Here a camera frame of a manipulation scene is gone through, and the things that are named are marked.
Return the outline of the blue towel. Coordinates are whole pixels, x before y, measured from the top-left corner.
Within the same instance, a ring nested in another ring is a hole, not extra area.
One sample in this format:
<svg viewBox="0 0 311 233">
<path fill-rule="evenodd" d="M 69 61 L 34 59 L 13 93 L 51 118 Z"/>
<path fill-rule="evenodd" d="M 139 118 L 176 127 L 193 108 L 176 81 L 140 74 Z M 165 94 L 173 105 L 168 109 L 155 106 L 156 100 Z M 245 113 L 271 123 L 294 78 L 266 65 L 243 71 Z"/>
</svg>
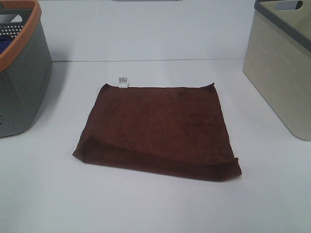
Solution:
<svg viewBox="0 0 311 233">
<path fill-rule="evenodd" d="M 11 43 L 12 43 L 12 39 L 10 37 L 1 36 L 0 37 L 0 54 L 2 54 Z"/>
</svg>

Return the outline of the beige basket with grey rim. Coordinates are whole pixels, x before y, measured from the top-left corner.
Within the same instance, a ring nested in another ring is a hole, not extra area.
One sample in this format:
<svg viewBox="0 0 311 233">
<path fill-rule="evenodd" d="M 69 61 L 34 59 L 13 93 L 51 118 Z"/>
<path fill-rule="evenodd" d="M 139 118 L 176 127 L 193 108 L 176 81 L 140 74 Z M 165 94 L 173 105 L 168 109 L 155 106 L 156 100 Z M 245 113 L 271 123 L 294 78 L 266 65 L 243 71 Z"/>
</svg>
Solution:
<svg viewBox="0 0 311 233">
<path fill-rule="evenodd" d="M 311 139 L 311 2 L 257 0 L 243 72 L 286 128 Z"/>
</svg>

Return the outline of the white towel label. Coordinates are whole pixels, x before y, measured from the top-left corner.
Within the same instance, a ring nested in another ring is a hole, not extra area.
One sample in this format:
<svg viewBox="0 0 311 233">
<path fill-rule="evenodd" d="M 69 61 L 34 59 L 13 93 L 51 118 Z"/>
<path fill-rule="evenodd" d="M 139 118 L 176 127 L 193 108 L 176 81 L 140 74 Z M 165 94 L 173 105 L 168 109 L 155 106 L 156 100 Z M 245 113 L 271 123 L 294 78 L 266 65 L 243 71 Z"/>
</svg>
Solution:
<svg viewBox="0 0 311 233">
<path fill-rule="evenodd" d="M 119 88 L 128 88 L 128 78 L 127 77 L 119 77 Z"/>
</svg>

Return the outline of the brown towel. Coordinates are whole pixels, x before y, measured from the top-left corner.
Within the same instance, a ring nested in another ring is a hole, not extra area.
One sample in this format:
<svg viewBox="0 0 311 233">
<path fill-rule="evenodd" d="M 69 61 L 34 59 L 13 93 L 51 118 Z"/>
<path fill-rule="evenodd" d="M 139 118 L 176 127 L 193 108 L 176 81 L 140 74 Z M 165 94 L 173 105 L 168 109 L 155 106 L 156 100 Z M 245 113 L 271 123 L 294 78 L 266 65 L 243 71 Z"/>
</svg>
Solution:
<svg viewBox="0 0 311 233">
<path fill-rule="evenodd" d="M 86 164 L 213 182 L 242 174 L 213 84 L 105 84 L 73 156 Z"/>
</svg>

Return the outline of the grey basket with orange rim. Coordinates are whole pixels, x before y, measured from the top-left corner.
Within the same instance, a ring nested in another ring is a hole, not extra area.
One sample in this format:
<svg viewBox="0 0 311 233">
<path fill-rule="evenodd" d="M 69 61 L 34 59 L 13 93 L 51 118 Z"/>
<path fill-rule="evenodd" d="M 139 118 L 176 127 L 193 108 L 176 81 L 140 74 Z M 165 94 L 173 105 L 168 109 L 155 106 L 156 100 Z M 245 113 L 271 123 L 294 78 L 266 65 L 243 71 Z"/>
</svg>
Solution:
<svg viewBox="0 0 311 233">
<path fill-rule="evenodd" d="M 0 36 L 12 43 L 0 54 L 0 135 L 28 130 L 44 99 L 52 58 L 36 0 L 2 0 L 1 15 L 19 15 L 20 22 L 1 23 Z"/>
</svg>

